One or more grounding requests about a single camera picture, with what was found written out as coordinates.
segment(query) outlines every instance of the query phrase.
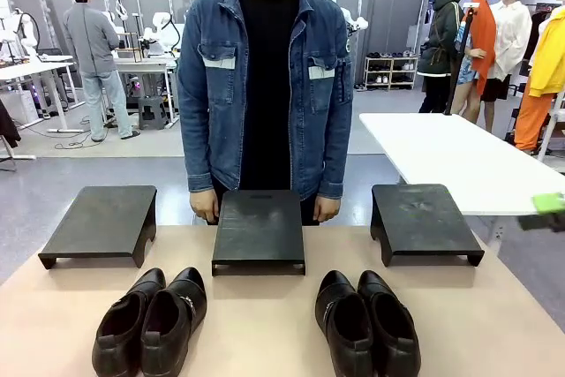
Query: man in gray clothes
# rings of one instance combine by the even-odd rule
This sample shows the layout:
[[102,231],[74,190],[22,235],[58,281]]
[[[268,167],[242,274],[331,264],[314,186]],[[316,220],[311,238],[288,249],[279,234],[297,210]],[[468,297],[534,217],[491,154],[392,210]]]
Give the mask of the man in gray clothes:
[[104,14],[88,4],[90,1],[75,0],[72,8],[64,13],[63,31],[67,46],[79,64],[85,100],[90,108],[91,138],[96,143],[104,140],[104,87],[114,107],[120,138],[131,139],[139,136],[139,132],[132,131],[125,108],[124,87],[112,57],[112,50],[119,46],[119,39]]

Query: shoe rack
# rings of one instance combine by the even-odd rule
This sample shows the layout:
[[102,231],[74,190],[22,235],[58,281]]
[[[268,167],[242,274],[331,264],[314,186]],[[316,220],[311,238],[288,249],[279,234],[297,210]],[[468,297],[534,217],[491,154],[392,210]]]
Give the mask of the shoe rack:
[[[381,71],[369,71],[372,65],[380,65],[383,69]],[[409,70],[397,70],[395,67],[403,67],[405,65],[410,67]],[[384,88],[390,90],[391,88],[414,88],[414,81],[416,79],[416,72],[418,70],[418,57],[366,57],[365,58],[365,75],[363,83],[365,89],[370,88]],[[377,82],[377,79],[387,79],[388,82]]]

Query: black t-shirt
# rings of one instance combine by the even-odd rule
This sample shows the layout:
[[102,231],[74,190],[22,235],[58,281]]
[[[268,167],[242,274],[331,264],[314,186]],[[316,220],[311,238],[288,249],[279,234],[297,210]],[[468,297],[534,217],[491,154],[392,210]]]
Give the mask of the black t-shirt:
[[290,34],[298,0],[239,0],[249,41],[240,189],[290,189]]

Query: green hoodie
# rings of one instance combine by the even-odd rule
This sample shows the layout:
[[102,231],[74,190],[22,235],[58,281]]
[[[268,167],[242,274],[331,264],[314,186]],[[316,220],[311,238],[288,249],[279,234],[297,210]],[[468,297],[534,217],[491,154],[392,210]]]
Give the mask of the green hoodie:
[[418,62],[418,72],[424,74],[449,74],[451,61],[457,56],[456,37],[463,19],[461,0],[433,0],[432,26],[429,41]]

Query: yellow jacket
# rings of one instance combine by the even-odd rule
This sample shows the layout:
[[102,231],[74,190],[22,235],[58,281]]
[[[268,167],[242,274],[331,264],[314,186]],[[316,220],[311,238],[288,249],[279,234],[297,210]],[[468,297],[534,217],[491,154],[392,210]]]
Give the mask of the yellow jacket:
[[554,11],[539,40],[530,79],[530,96],[559,93],[565,87],[565,8]]

